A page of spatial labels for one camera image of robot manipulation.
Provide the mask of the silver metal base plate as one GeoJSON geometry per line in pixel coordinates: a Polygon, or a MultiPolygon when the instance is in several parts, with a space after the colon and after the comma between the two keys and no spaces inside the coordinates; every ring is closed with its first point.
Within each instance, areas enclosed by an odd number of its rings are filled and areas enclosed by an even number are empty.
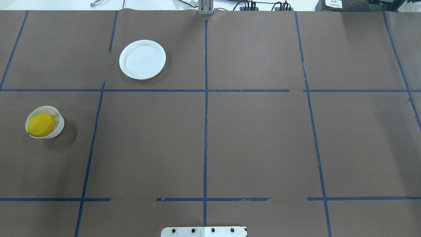
{"type": "Polygon", "coordinates": [[[243,226],[190,226],[165,227],[161,237],[247,237],[243,226]]]}

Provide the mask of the black power strip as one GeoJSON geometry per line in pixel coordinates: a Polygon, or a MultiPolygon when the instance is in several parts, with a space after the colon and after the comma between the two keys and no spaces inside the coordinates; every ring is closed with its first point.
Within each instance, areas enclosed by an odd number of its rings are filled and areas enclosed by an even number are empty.
{"type": "Polygon", "coordinates": [[[273,4],[271,11],[275,12],[293,12],[292,6],[288,3],[287,0],[284,2],[276,2],[273,4]]]}
{"type": "Polygon", "coordinates": [[[242,12],[256,12],[259,11],[257,7],[257,2],[254,1],[242,1],[244,3],[243,7],[239,7],[239,10],[242,12]]]}

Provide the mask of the black power strip right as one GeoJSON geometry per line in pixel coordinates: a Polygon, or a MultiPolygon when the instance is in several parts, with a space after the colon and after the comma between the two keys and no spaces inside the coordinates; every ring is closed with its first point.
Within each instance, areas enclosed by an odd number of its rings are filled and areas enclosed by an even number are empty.
{"type": "Polygon", "coordinates": [[[275,12],[293,12],[292,6],[288,3],[287,0],[284,2],[276,2],[273,4],[271,11],[275,12]]]}

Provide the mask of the black power strip left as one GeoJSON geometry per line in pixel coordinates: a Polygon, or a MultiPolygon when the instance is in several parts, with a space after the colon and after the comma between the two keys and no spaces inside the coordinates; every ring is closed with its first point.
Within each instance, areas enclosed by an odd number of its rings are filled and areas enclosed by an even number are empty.
{"type": "Polygon", "coordinates": [[[243,7],[239,7],[239,10],[242,12],[256,12],[259,11],[257,7],[257,2],[254,1],[242,1],[244,3],[243,7]]]}

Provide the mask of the brown paper table cover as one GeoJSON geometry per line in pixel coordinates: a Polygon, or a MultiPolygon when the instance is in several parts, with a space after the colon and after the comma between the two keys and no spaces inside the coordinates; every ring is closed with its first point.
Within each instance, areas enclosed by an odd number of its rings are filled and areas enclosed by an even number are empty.
{"type": "Polygon", "coordinates": [[[420,14],[1,11],[1,236],[202,225],[419,237],[420,14]],[[142,39],[167,59],[136,80],[142,39]]]}

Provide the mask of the white round plate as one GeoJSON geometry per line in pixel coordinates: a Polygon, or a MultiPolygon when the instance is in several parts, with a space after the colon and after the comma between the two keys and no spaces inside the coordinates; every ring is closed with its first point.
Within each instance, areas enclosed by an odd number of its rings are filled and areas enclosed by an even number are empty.
{"type": "Polygon", "coordinates": [[[126,76],[136,80],[147,80],[163,70],[166,59],[166,52],[159,43],[140,39],[131,42],[122,50],[119,66],[126,76]]]}

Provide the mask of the black box with label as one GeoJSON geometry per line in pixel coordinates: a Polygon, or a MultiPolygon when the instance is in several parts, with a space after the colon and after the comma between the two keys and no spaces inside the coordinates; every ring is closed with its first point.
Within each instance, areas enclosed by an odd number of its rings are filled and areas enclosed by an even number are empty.
{"type": "Polygon", "coordinates": [[[374,0],[319,0],[316,12],[381,12],[382,7],[374,0]]]}

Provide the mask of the grey metal bracket post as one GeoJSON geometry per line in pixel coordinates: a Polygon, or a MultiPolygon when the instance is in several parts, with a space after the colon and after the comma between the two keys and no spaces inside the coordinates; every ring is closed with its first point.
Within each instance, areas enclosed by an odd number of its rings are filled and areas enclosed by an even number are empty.
{"type": "Polygon", "coordinates": [[[213,0],[198,0],[198,14],[199,15],[213,15],[214,14],[213,0]]]}

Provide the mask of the white plastic bowl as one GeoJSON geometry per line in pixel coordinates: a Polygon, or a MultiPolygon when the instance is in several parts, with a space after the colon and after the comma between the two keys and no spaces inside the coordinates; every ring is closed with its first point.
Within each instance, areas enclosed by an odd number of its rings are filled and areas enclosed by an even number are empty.
{"type": "Polygon", "coordinates": [[[27,120],[26,120],[26,123],[25,123],[26,132],[27,132],[27,126],[28,126],[29,121],[33,117],[35,117],[35,116],[37,116],[39,114],[51,114],[51,115],[53,115],[55,117],[55,119],[56,119],[55,129],[53,131],[51,131],[51,133],[49,133],[48,135],[43,136],[43,137],[34,137],[34,136],[31,136],[30,134],[29,135],[31,137],[37,138],[37,139],[51,139],[51,138],[54,138],[57,135],[59,135],[59,133],[64,128],[64,118],[59,113],[59,111],[56,108],[52,107],[52,106],[42,106],[42,107],[39,107],[39,108],[35,109],[33,112],[31,112],[30,115],[27,117],[27,120]]]}

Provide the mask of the yellow lemon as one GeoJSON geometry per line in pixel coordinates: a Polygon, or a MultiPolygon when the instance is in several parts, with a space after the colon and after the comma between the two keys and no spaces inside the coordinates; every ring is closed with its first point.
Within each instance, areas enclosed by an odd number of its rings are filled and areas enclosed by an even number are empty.
{"type": "Polygon", "coordinates": [[[39,114],[33,117],[27,126],[27,132],[34,137],[43,137],[55,129],[56,119],[51,114],[39,114]]]}

